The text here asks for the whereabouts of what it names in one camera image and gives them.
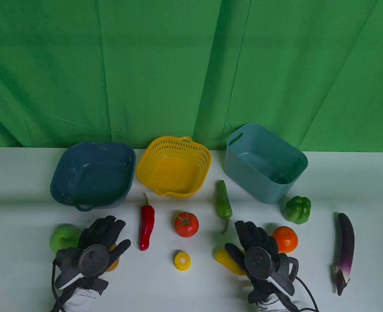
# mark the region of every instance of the metal disc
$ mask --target metal disc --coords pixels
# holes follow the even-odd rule
[[[266,280],[274,270],[270,254],[260,247],[252,247],[246,252],[245,264],[248,272],[259,280]]]
[[[91,277],[101,273],[109,262],[109,251],[103,245],[86,248],[79,258],[78,268],[83,276]]]

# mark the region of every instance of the light blue storage bin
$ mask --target light blue storage bin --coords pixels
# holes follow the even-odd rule
[[[277,203],[307,165],[303,152],[253,123],[227,139],[224,171],[265,204]]]

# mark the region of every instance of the green backdrop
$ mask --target green backdrop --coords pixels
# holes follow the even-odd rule
[[[383,151],[383,0],[0,1],[0,146],[219,149],[246,123]]]

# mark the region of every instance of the gray glove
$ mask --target gray glove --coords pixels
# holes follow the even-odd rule
[[[116,243],[125,224],[126,223],[124,221],[116,220],[116,218],[112,215],[109,215],[106,218],[97,219],[89,228],[83,230],[80,235],[79,246],[77,248],[67,248],[57,252],[55,259],[56,263],[54,264],[57,264],[62,273],[65,273],[63,270],[71,267],[71,264],[79,259],[84,249],[92,245],[103,245],[110,250],[110,248]],[[124,240],[114,250],[112,250],[110,252],[108,265],[97,276],[79,278],[74,283],[64,288],[62,295],[58,298],[61,305],[70,299],[78,287],[96,290],[101,295],[108,286],[108,282],[103,279],[99,279],[98,277],[105,273],[106,270],[109,269],[109,267],[130,247],[130,245],[130,240]],[[56,302],[51,312],[58,312],[59,310],[60,306]]]
[[[260,247],[265,249],[275,263],[279,263],[278,257],[278,245],[275,238],[269,236],[265,230],[261,227],[256,227],[253,222],[237,221],[235,223],[236,232],[239,236],[240,244],[245,251],[248,251],[252,247]],[[266,280],[260,280],[254,278],[246,269],[245,255],[240,249],[231,243],[224,245],[226,251],[230,254],[230,257],[246,272],[246,275],[250,279],[254,290],[248,295],[249,303],[260,303],[267,300],[267,298],[275,293],[281,303],[291,312],[298,312],[298,308],[291,302],[291,299],[276,288],[272,283]]]

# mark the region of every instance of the yellow plastic colander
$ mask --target yellow plastic colander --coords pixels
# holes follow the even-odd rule
[[[162,136],[148,146],[136,175],[159,196],[190,197],[200,190],[211,162],[209,150],[191,138]]]

